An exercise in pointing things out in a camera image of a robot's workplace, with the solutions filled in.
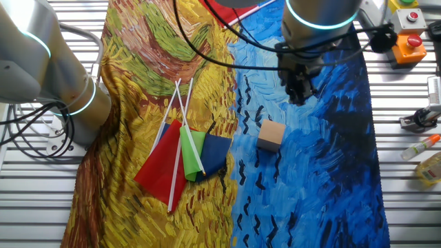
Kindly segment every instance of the red flag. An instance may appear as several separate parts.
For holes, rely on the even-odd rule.
[[[172,187],[174,161],[180,137],[179,128],[181,128],[181,123],[174,120],[134,179],[151,195],[167,205]],[[176,209],[186,183],[187,179],[185,179],[184,163],[181,154],[176,175],[172,211]]]
[[[199,0],[199,1],[209,11],[208,6],[205,4],[205,0]],[[216,13],[218,13],[218,15],[222,19],[224,19],[227,23],[231,23],[232,21],[237,19],[236,14],[234,14],[234,11],[231,8],[222,6],[221,4],[216,3],[215,0],[208,0],[208,2],[213,7],[213,9],[216,11]],[[253,10],[256,7],[257,6],[251,6],[251,7],[248,7],[248,8],[237,8],[235,10],[236,10],[237,14],[239,16],[241,16],[241,15],[245,14],[246,12],[249,12],[250,10]],[[216,19],[216,20],[219,22],[219,24],[221,26],[223,26],[223,24],[218,19]]]

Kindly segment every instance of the blue painted section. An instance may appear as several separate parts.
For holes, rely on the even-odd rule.
[[[243,21],[261,43],[283,40],[279,0]],[[358,49],[356,37],[342,47]],[[277,65],[275,54],[239,41],[236,63]],[[325,61],[351,54],[334,52]],[[302,107],[290,105],[275,72],[237,70],[239,126],[231,153],[238,181],[236,247],[390,247],[371,96],[362,55],[327,67]],[[263,119],[287,126],[279,154],[256,150]]]

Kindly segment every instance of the metal grid table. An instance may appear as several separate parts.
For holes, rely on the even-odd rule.
[[[107,0],[49,2],[61,22],[101,36]],[[425,17],[428,23],[439,18],[430,13]],[[63,36],[89,70],[98,48],[75,34],[64,32]],[[411,115],[428,105],[427,77],[435,73],[435,54],[433,44],[424,35],[422,38],[429,53],[410,71],[393,71],[385,55],[364,53],[371,86],[384,206],[393,248],[441,247],[441,184],[421,191],[423,185],[413,172],[421,160],[441,151],[441,143],[409,162],[402,162],[399,157],[399,153],[413,143],[441,133],[441,127],[437,127],[423,134],[411,134],[401,130],[398,122],[400,116]],[[362,45],[366,44],[365,34],[359,34],[359,39]],[[44,118],[49,123],[52,121],[49,114]],[[40,132],[49,132],[43,123],[34,126]],[[25,135],[34,146],[45,150],[47,140],[35,136],[32,131]],[[78,165],[28,158],[13,144],[0,152],[0,165],[2,161],[0,247],[59,247],[69,218]]]

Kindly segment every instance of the brush stroke pattern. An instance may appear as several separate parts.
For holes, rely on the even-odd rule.
[[[277,1],[243,21],[263,45],[283,40],[283,4]],[[356,37],[342,46],[360,48]],[[237,63],[277,65],[274,54],[244,41],[230,44],[229,49]],[[325,61],[350,54],[332,52]],[[246,205],[246,214],[253,216],[244,215],[241,228],[234,227],[232,240],[247,237],[246,244],[238,242],[236,247],[389,247],[362,55],[326,67],[314,80],[317,97],[302,107],[288,104],[275,72],[237,70],[236,80],[237,91],[246,92],[251,100],[238,112],[239,127],[231,148],[236,161],[244,165],[242,174],[247,175],[239,185],[232,215],[244,214]],[[278,153],[260,150],[255,155],[260,116],[287,126]],[[240,180],[238,171],[236,162],[233,179]]]
[[[225,55],[234,35],[223,32],[198,0],[178,4],[184,29],[198,49],[232,63],[233,58]],[[79,166],[62,247],[228,244],[238,187],[231,179],[231,154],[220,174],[186,185],[174,214],[167,214],[166,204],[133,181],[169,104],[167,121],[182,120],[177,99],[170,103],[179,78],[185,102],[194,77],[187,115],[193,128],[227,138],[236,130],[236,113],[231,109],[236,102],[234,72],[196,56],[175,30],[170,0],[109,0],[102,76],[112,111]]]

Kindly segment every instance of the wooden block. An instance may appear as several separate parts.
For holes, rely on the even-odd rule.
[[[280,145],[282,145],[285,128],[283,124],[266,119],[263,120],[257,140],[257,147],[271,152],[277,152]]]

